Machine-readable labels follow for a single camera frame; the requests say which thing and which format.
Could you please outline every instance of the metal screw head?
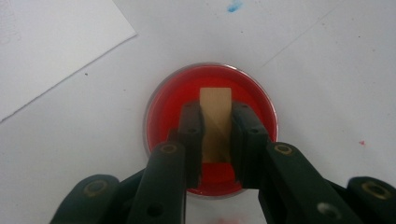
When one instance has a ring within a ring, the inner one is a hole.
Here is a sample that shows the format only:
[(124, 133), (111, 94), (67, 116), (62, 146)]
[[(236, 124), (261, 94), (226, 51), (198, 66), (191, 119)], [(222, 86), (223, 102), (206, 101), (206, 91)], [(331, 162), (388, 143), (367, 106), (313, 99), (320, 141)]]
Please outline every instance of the metal screw head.
[(107, 182), (105, 180), (93, 180), (91, 183), (87, 184), (83, 190), (84, 194), (88, 197), (95, 197), (104, 193), (107, 189)]
[(164, 153), (171, 154), (177, 151), (177, 147), (175, 145), (165, 145), (161, 147), (161, 151)]
[(387, 200), (392, 197), (392, 194), (386, 188), (382, 187), (379, 184), (376, 184), (374, 181), (367, 181), (361, 184), (361, 187), (367, 193), (375, 196), (377, 199)]
[(285, 145), (276, 145), (275, 150), (286, 156), (289, 156), (293, 152), (293, 149)]

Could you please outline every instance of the white surface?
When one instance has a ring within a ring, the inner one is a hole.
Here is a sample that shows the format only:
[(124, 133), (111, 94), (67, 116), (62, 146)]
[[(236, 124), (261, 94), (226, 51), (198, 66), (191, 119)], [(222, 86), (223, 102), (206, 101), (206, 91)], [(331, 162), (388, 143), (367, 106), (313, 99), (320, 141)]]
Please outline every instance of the white surface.
[[(1, 123), (2, 223), (48, 222), (84, 177), (122, 180), (144, 168), (150, 95), (178, 68), (207, 61), (260, 81), (279, 140), (324, 177), (345, 186), (370, 175), (396, 186), (394, 1), (242, 1), (234, 13), (226, 0), (116, 3), (139, 36)], [(189, 197), (187, 223), (265, 221), (257, 191), (248, 190), (224, 200)]]
[(0, 18), (0, 121), (135, 35), (111, 0), (2, 0)]

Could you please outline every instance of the black plastic part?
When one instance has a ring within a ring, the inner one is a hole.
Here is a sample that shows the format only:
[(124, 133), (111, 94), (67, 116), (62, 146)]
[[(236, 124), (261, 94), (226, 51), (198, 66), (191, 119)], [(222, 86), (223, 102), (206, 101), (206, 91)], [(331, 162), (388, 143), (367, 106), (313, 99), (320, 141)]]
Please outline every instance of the black plastic part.
[(274, 182), (287, 209), (286, 223), (363, 223), (296, 147), (271, 143), (264, 162), (266, 181)]
[(267, 172), (263, 173), (259, 202), (268, 224), (286, 223), (288, 210), (282, 203), (282, 198)]
[(202, 140), (204, 124), (198, 102), (184, 104), (181, 109), (177, 140), (186, 148), (187, 188), (198, 188), (202, 175)]
[(184, 223), (184, 160), (185, 148), (177, 142), (153, 149), (126, 223)]
[(233, 102), (231, 164), (244, 189), (259, 189), (264, 172), (262, 153), (268, 132), (250, 106)]
[(107, 223), (119, 188), (111, 175), (93, 175), (80, 181), (59, 206), (51, 223)]
[(141, 170), (120, 182), (114, 205), (111, 206), (110, 214), (112, 216), (109, 217), (108, 223), (117, 224), (126, 222), (144, 172), (145, 170)]
[(362, 176), (349, 180), (348, 195), (357, 202), (357, 213), (366, 223), (396, 223), (396, 189), (375, 178)]

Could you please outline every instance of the white paper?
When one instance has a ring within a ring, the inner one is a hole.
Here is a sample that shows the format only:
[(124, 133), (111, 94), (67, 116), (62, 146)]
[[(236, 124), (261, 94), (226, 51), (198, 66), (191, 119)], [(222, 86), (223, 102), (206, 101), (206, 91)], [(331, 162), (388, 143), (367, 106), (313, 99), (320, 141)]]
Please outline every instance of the white paper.
[(0, 0), (0, 121), (135, 34), (111, 0)]

